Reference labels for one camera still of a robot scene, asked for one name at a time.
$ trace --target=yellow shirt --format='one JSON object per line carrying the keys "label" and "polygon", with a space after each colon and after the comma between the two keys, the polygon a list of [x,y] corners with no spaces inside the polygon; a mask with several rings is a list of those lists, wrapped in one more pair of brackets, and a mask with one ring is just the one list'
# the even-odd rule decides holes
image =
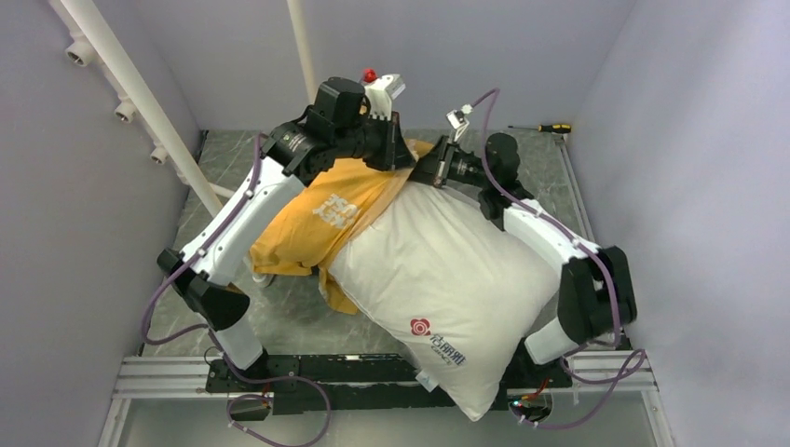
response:
{"label": "yellow shirt", "polygon": [[[422,157],[428,142],[407,140]],[[401,191],[411,169],[381,172],[359,159],[344,158],[282,209],[252,245],[255,273],[306,276],[320,270],[321,292],[334,310],[356,314],[357,307],[329,275],[329,266],[346,243],[361,233]]]}

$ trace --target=gray marble surface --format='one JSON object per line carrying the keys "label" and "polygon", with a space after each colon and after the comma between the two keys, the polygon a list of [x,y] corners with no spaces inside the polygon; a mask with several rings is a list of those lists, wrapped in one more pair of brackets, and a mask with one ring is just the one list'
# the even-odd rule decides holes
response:
{"label": "gray marble surface", "polygon": [[[445,130],[410,129],[406,138],[435,142]],[[554,137],[531,130],[508,130],[519,143],[520,180],[543,207],[568,227],[579,232],[581,223],[573,201],[570,181]],[[211,131],[199,165],[210,182],[235,190],[252,165],[254,132]],[[461,147],[479,153],[480,135],[469,131]],[[476,190],[464,185],[457,189],[475,197]],[[195,237],[211,216],[194,192],[184,203],[174,248],[180,249]],[[358,354],[402,352],[400,342],[363,314],[350,316],[334,312],[318,292],[315,277],[277,277],[267,288],[252,281],[243,265],[234,281],[252,299],[251,320],[256,334],[272,354]],[[534,325],[539,328],[556,311],[552,300]],[[151,324],[151,335],[160,337],[198,322],[172,290],[159,302]],[[211,342],[204,331],[193,332],[169,344],[146,346],[146,356],[198,356]]]}

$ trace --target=pillow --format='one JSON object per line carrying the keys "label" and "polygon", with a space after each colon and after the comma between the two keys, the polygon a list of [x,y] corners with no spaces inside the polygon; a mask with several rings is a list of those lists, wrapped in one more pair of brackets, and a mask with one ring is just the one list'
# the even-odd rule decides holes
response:
{"label": "pillow", "polygon": [[559,288],[554,271],[476,202],[419,183],[407,183],[329,271],[409,347],[420,382],[438,384],[472,421],[488,411],[519,340]]}

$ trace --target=screwdriver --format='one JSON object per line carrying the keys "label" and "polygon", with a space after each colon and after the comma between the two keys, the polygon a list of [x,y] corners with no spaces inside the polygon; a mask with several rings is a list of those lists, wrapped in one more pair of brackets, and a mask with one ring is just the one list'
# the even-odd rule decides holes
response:
{"label": "screwdriver", "polygon": [[560,135],[570,133],[569,124],[546,124],[546,125],[537,126],[536,128],[528,128],[525,126],[508,126],[508,128],[537,130],[538,132],[556,133]]}

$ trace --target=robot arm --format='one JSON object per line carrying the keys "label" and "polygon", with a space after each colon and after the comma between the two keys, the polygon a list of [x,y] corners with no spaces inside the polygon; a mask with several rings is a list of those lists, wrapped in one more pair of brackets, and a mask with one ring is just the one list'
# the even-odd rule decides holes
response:
{"label": "robot arm", "polygon": [[469,124],[467,114],[453,111],[447,115],[456,132],[450,138],[441,138],[417,162],[409,180],[438,188],[444,187],[447,180],[480,187],[478,201],[484,217],[522,240],[554,269],[560,279],[557,317],[526,338],[524,344],[532,361],[536,365],[549,363],[615,329],[603,272],[591,255],[603,263],[611,276],[620,323],[634,321],[636,302],[625,254],[617,247],[603,249],[551,217],[518,181],[520,159],[516,141],[510,135],[495,133],[485,146],[489,169],[497,182],[525,207],[504,197],[485,175],[482,160],[457,144],[458,131],[463,132]]}
{"label": "robot arm", "polygon": [[500,133],[488,139],[489,167],[498,183],[536,213],[514,207],[488,181],[481,159],[460,149],[457,140],[469,124],[464,113],[451,113],[457,120],[452,138],[442,137],[427,156],[415,161],[401,135],[399,116],[391,109],[402,90],[396,74],[367,86],[343,78],[322,83],[315,103],[301,117],[271,132],[245,182],[205,231],[182,251],[164,250],[159,255],[159,266],[176,277],[175,290],[206,320],[245,377],[268,377],[268,355],[246,316],[249,297],[230,281],[277,214],[337,158],[361,158],[382,171],[414,167],[409,180],[434,187],[443,187],[448,179],[481,187],[486,219],[533,247],[561,278],[558,317],[525,342],[536,364],[557,359],[611,330],[608,295],[579,245],[602,255],[617,281],[622,320],[635,318],[624,255],[617,248],[601,250],[580,237],[567,240],[539,218],[545,211],[518,182],[519,157],[512,137]]}
{"label": "robot arm", "polygon": [[391,108],[402,90],[396,74],[367,86],[337,77],[322,83],[315,103],[257,148],[250,174],[209,226],[180,252],[159,255],[159,266],[177,277],[175,290],[246,377],[266,377],[268,355],[246,317],[249,297],[230,283],[239,264],[277,214],[337,158],[361,158],[378,170],[415,164]]}

